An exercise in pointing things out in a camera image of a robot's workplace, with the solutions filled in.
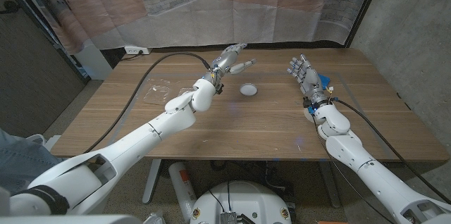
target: blue part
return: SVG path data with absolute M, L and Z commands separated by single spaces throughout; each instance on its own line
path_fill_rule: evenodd
M 321 84 L 323 85 L 323 90 L 326 90 L 327 85 L 330 82 L 330 78 L 326 77 L 324 75 L 320 75 L 320 74 L 318 74 L 318 76 L 319 76 L 319 79 L 321 80 Z

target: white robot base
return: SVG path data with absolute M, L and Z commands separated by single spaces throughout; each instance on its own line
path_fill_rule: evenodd
M 286 203 L 263 185 L 250 181 L 230 181 L 210 191 L 205 192 L 194 204 L 191 224 L 229 224 L 240 219 L 241 223 L 291 223 Z

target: power strip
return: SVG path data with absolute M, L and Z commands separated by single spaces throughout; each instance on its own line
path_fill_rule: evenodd
M 136 46 L 125 46 L 125 52 L 127 52 L 128 55 L 136 55 L 140 51 L 142 51 L 142 54 L 149 55 L 150 51 L 152 49 L 149 48 L 142 48 L 142 47 L 136 47 Z

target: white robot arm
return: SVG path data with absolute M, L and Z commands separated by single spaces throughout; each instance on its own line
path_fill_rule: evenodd
M 309 112 L 304 113 L 319 124 L 318 133 L 326 141 L 327 152 L 362 179 L 397 223 L 451 223 L 451 205 L 415 192 L 365 150 L 349 120 L 323 93 L 318 74 L 303 54 L 290 65 L 288 72 L 305 95 L 304 107 Z
M 213 95 L 222 91 L 221 78 L 235 68 L 232 64 L 245 47 L 228 47 L 214 60 L 210 71 L 194 83 L 194 91 L 170 100 L 161 115 L 108 147 L 72 157 L 40 175 L 27 190 L 10 198 L 9 215 L 93 212 L 130 167 L 163 139 L 193 125 L 194 111 L 209 109 Z

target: person's leg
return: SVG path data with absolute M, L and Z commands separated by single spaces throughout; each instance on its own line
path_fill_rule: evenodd
M 41 144 L 9 135 L 0 129 L 0 186 L 11 193 L 62 162 Z

